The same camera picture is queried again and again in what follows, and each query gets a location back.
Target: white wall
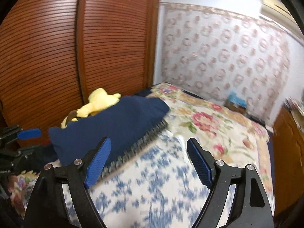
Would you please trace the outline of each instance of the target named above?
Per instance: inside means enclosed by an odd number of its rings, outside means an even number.
[[[259,19],[261,0],[161,0],[162,2],[188,3],[195,5],[210,6],[225,9],[235,13],[244,14]],[[164,7],[160,6],[158,38],[154,68],[154,84],[162,82],[161,62],[162,62],[162,31],[164,20]],[[288,37],[290,46],[290,75],[288,83],[280,94],[275,107],[273,108],[270,123],[276,119],[284,99],[291,96],[300,99],[304,88],[304,48],[293,38]]]

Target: metal screw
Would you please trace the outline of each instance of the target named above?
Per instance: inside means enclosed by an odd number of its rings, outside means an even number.
[[[51,167],[52,167],[51,164],[46,164],[43,168],[44,168],[45,170],[49,170]]]
[[[217,160],[216,164],[219,166],[223,166],[225,164],[225,162],[223,160]]]
[[[76,164],[76,165],[80,165],[81,163],[82,163],[81,159],[75,159],[74,160],[74,164]]]
[[[254,166],[252,164],[247,165],[248,170],[254,170]]]

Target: blue gripper pad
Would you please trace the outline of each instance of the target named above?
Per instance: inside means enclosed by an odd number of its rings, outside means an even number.
[[[86,189],[97,183],[101,171],[109,157],[111,147],[110,138],[106,138],[87,168],[87,176],[84,182]]]
[[[41,137],[41,134],[42,133],[39,128],[33,128],[33,129],[21,131],[18,134],[18,139],[28,140],[28,139],[33,139],[33,138],[39,138],[39,137]]]
[[[187,141],[187,152],[193,163],[193,166],[201,180],[201,183],[210,190],[212,188],[212,170],[208,166],[207,162],[202,157],[201,153],[197,149],[200,144],[196,141],[197,145],[193,142],[194,138],[191,138]]]

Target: wardrobe door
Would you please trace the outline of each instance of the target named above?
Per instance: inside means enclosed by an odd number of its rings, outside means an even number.
[[[84,17],[78,18],[77,49],[88,94],[99,87],[122,95],[147,87],[149,1],[79,0]]]
[[[48,127],[81,107],[77,0],[18,0],[0,26],[0,99],[8,125]],[[20,142],[21,146],[32,141]]]
[[[150,15],[151,20],[151,30],[148,32],[150,34],[149,43],[149,71],[148,71],[148,87],[153,85],[154,77],[154,62],[156,53],[156,41],[157,41],[157,26],[158,26],[158,14],[159,14],[159,1],[153,0],[153,7]]]

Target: air conditioner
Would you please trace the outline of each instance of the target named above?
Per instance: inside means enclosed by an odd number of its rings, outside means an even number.
[[[278,0],[262,0],[261,14],[274,20],[278,24],[282,25],[300,39],[303,39],[303,33],[301,32],[295,19],[292,17],[288,9]]]

